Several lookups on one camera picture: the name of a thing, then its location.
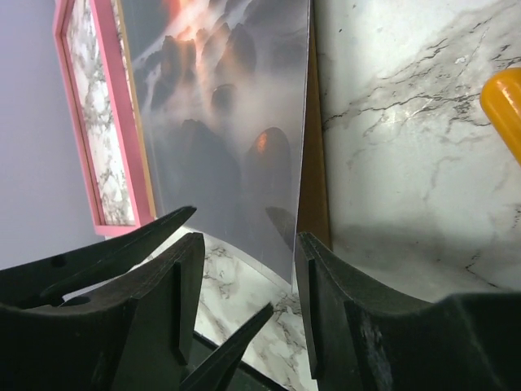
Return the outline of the brown frame backing board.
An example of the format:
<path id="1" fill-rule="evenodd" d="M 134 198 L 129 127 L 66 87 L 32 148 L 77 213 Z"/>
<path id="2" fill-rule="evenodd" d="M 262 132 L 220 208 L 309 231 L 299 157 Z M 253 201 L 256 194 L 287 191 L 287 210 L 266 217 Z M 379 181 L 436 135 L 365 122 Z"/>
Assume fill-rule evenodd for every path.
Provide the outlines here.
<path id="1" fill-rule="evenodd" d="M 328 248 L 331 247 L 314 23 L 311 23 L 309 28 L 309 63 L 297 230 L 310 232 Z"/>

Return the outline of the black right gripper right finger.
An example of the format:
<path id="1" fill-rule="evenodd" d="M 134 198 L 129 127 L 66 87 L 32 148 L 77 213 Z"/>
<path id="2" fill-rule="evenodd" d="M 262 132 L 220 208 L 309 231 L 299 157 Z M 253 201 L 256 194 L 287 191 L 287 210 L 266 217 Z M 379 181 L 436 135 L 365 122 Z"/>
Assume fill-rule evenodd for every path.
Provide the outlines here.
<path id="1" fill-rule="evenodd" d="M 380 283 L 307 232 L 296 278 L 311 376 L 321 390 L 517 390 L 520 296 L 430 303 Z"/>

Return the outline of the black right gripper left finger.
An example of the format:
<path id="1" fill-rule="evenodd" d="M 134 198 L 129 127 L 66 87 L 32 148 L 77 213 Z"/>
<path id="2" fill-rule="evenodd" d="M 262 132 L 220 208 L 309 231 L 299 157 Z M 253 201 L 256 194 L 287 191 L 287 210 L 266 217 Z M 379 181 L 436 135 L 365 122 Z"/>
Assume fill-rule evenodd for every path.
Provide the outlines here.
<path id="1" fill-rule="evenodd" d="M 203 263 L 204 238 L 190 233 L 69 305 L 2 305 L 2 389 L 179 389 Z"/>

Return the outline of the pink picture frame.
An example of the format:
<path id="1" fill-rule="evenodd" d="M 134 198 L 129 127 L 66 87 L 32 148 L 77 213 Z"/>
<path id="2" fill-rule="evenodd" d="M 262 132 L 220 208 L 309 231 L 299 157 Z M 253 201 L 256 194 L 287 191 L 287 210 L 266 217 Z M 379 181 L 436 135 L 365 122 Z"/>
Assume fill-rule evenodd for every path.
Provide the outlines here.
<path id="1" fill-rule="evenodd" d="M 54 38 L 94 230 L 115 237 L 155 218 L 119 1 L 58 1 Z"/>

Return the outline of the sunset landscape photo print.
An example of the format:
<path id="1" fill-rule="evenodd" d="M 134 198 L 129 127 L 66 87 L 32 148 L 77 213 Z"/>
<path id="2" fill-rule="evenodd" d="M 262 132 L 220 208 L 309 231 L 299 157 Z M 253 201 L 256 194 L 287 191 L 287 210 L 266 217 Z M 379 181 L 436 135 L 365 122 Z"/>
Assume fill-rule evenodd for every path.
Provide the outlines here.
<path id="1" fill-rule="evenodd" d="M 307 1 L 122 1 L 157 216 L 293 274 L 309 61 Z"/>

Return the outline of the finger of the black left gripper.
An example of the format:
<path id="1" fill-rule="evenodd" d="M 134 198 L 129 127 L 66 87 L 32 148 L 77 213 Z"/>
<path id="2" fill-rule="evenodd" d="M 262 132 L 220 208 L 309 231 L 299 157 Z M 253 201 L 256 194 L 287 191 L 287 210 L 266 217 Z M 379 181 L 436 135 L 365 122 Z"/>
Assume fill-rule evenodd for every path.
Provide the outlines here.
<path id="1" fill-rule="evenodd" d="M 179 389 L 227 390 L 248 345 L 273 314 L 274 307 L 268 303 L 196 367 Z"/>
<path id="2" fill-rule="evenodd" d="M 125 274 L 195 213 L 193 206 L 103 242 L 1 271 L 3 305 L 60 305 L 63 296 Z"/>

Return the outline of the yellow handled screwdriver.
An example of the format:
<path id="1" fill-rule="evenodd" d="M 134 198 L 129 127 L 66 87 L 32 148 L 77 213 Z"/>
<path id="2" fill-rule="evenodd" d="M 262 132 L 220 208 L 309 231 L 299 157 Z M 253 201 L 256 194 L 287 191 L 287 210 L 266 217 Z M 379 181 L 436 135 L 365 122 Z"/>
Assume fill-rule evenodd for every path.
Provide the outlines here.
<path id="1" fill-rule="evenodd" d="M 520 148 L 520 68 L 508 68 L 488 79 L 479 102 L 486 117 L 511 154 L 521 162 Z"/>

